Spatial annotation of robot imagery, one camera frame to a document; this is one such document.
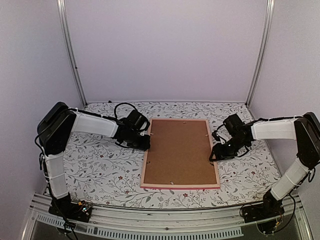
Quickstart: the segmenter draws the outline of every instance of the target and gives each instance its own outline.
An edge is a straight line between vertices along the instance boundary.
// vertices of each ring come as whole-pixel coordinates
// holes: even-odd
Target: floral pattern
[[[241,103],[135,102],[148,118],[208,119],[211,131],[229,115],[244,122],[252,117]],[[116,103],[92,103],[87,111],[113,116]],[[131,107],[122,105],[118,117]],[[228,136],[225,129],[221,132]],[[279,178],[275,161],[263,141],[255,141],[243,157],[218,162],[221,188],[215,190],[164,190],[140,188],[144,151],[125,149],[101,135],[74,133],[64,153],[68,191],[74,200],[132,208],[184,209],[231,206],[259,201]]]

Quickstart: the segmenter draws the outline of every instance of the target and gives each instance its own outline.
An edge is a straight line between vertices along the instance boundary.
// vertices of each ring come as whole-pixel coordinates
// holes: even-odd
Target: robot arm
[[[260,119],[244,124],[238,115],[229,116],[223,125],[232,136],[226,143],[217,143],[212,148],[210,161],[228,160],[237,157],[242,147],[250,147],[254,140],[296,140],[297,158],[282,178],[263,196],[263,203],[242,209],[246,222],[270,218],[284,213],[282,199],[300,186],[309,172],[320,160],[320,123],[313,112],[300,117]],[[212,133],[219,140],[217,131]]]
[[[106,138],[116,139],[115,144],[121,147],[145,151],[150,148],[150,136],[140,133],[147,130],[149,126],[148,119],[137,109],[134,109],[128,117],[118,119],[69,108],[65,103],[58,102],[37,127],[37,138],[39,138],[39,146],[42,150],[40,164],[43,165],[45,177],[49,182],[49,191],[54,201],[54,206],[49,212],[56,215],[61,215],[62,212],[67,218],[73,218],[73,211],[70,210],[74,209],[74,206],[66,185],[63,161],[64,151],[72,133],[103,135]],[[85,222],[89,220],[88,215],[90,214],[84,216]]]

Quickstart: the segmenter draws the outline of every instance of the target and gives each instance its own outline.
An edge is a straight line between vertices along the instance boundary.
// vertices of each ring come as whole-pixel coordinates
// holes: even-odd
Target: perforated rail
[[[37,220],[57,228],[64,228],[65,221],[58,217],[38,213]],[[76,227],[75,231],[112,240],[222,240],[243,236],[240,227],[191,233],[149,233],[111,230],[88,225],[86,227]]]

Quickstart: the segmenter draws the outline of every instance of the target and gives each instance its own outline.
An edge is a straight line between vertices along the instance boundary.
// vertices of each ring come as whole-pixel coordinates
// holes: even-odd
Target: white wall
[[[0,82],[0,239],[17,240],[45,186],[37,125],[57,101],[80,107],[56,1],[1,2]]]
[[[320,1],[278,0],[251,110],[255,117],[314,112],[320,118]],[[271,141],[285,170],[297,153],[294,141]],[[299,188],[314,239],[320,239],[320,173]]]
[[[68,0],[89,102],[245,102],[267,0]]]

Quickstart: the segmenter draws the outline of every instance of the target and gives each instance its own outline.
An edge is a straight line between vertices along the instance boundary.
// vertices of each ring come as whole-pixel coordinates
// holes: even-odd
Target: cork board
[[[153,118],[151,147],[144,154],[141,188],[219,189],[217,162],[208,120]]]

